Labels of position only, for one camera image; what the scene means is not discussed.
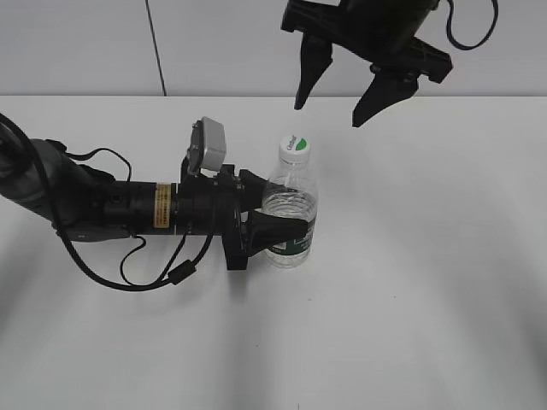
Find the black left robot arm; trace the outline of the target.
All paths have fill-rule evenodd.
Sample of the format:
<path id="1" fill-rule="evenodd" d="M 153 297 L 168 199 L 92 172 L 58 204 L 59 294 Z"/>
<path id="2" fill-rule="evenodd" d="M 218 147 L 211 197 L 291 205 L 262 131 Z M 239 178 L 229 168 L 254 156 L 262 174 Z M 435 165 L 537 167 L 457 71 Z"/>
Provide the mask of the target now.
<path id="1" fill-rule="evenodd" d="M 1 119 L 1 195 L 60 225 L 78 243 L 136 236 L 219 236 L 230 270 L 244 270 L 264 249 L 308 233 L 304 216 L 260 212 L 267 182 L 224 162 L 226 139 L 221 123 L 202 117 L 192 126 L 191 143 L 178 183 L 118 180 L 89 167 L 93 157 L 71 154 L 64 144 L 33 139 L 44 167 L 38 175 L 21 142 L 24 132 Z"/>

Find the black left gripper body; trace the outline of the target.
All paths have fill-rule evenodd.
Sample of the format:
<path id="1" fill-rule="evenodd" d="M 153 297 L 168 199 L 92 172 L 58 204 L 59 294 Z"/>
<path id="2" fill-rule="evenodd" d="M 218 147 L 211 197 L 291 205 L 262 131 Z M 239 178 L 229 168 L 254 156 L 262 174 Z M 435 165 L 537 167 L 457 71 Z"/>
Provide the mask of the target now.
<path id="1" fill-rule="evenodd" d="M 141 235 L 221 238 L 226 268 L 243 271 L 250 258 L 250 172 L 225 164 L 213 177 L 186 174 L 178 183 L 131 182 L 127 228 Z"/>

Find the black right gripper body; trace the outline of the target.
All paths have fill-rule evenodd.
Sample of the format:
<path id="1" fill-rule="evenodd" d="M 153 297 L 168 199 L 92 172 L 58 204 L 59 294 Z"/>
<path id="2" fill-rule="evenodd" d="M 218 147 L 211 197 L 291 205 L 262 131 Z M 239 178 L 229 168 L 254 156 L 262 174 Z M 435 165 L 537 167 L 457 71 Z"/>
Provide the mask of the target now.
<path id="1" fill-rule="evenodd" d="M 281 29 L 308 33 L 348 50 L 378 70 L 415 73 L 441 83 L 450 55 L 416 37 L 438 1 L 341 1 L 337 5 L 290 1 Z"/>

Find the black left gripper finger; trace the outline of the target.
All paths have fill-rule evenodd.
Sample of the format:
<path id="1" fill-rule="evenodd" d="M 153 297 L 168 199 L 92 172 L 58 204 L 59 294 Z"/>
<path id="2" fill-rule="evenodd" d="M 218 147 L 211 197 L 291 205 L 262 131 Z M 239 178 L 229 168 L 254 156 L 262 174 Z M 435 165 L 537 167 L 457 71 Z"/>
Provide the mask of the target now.
<path id="1" fill-rule="evenodd" d="M 294 256 L 309 249 L 314 221 L 273 216 L 250 211 L 247 219 L 247 255 L 263 250 L 275 255 Z"/>
<path id="2" fill-rule="evenodd" d="M 262 207 L 262 200 L 269 194 L 278 192 L 296 192 L 297 189 L 276 184 L 261 178 L 247 169 L 240 169 L 238 180 L 241 189 L 238 191 L 238 202 L 241 211 L 251 211 Z"/>

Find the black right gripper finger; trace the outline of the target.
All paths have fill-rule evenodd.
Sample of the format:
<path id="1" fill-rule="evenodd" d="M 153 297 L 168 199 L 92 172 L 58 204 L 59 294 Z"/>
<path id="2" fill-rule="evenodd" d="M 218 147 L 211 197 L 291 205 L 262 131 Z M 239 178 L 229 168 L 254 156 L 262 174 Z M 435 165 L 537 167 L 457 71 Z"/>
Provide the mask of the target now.
<path id="1" fill-rule="evenodd" d="M 332 43 L 308 33 L 303 34 L 300 48 L 300 81 L 294 104 L 300 110 L 311 91 L 332 64 Z"/>
<path id="2" fill-rule="evenodd" d="M 374 75 L 352 113 L 352 126 L 360 127 L 376 114 L 411 98 L 418 90 L 418 79 L 413 74 L 399 75 L 386 71 Z"/>

